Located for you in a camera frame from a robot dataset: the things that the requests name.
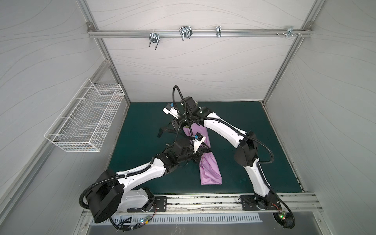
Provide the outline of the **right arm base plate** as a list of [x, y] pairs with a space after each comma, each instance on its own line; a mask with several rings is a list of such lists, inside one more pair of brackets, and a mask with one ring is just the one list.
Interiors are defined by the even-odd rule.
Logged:
[[278, 211], [282, 206], [276, 196], [269, 193], [266, 197], [259, 195], [241, 195], [238, 202], [243, 211]]

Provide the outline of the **pink purple wrapping paper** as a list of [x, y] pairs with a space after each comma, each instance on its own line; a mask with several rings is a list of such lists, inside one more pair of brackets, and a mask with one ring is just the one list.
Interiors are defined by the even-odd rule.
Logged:
[[[193, 134], [200, 133], [206, 139], [204, 143], [211, 148], [210, 138], [206, 127], [194, 123], [192, 126]], [[204, 153], [199, 162], [200, 182], [201, 185], [221, 185], [222, 176], [212, 152]]]

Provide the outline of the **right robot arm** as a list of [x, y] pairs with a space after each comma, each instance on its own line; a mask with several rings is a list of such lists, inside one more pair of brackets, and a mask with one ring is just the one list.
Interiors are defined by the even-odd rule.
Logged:
[[274, 154], [262, 142], [257, 140], [253, 132], [240, 130], [220, 118], [207, 107], [199, 107], [192, 97], [186, 97], [182, 102], [184, 113], [178, 110], [176, 103], [167, 104], [163, 112], [172, 115], [178, 126], [187, 126], [192, 130], [192, 125], [198, 124], [216, 132], [235, 147], [235, 161], [246, 170], [255, 194], [254, 202], [265, 210], [273, 200], [278, 199], [276, 193], [261, 168], [262, 164], [274, 161]]

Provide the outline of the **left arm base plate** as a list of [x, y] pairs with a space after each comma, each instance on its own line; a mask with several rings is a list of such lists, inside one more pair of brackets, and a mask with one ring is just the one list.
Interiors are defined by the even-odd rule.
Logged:
[[139, 213], [146, 213], [146, 212], [166, 212], [167, 208], [167, 197], [166, 196], [159, 196], [159, 197], [152, 197], [151, 199], [147, 200], [146, 204], [141, 208], [129, 208], [127, 212], [139, 212]]

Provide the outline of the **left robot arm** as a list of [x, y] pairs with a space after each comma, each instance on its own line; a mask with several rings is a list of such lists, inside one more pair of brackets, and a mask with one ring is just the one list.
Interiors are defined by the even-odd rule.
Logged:
[[79, 205], [91, 211], [96, 223], [106, 221], [117, 211], [148, 211], [155, 196], [148, 188], [142, 188], [142, 184], [172, 173], [183, 162], [198, 163], [203, 154], [210, 152], [203, 140], [178, 139], [148, 163], [125, 171], [104, 171], [81, 193]]

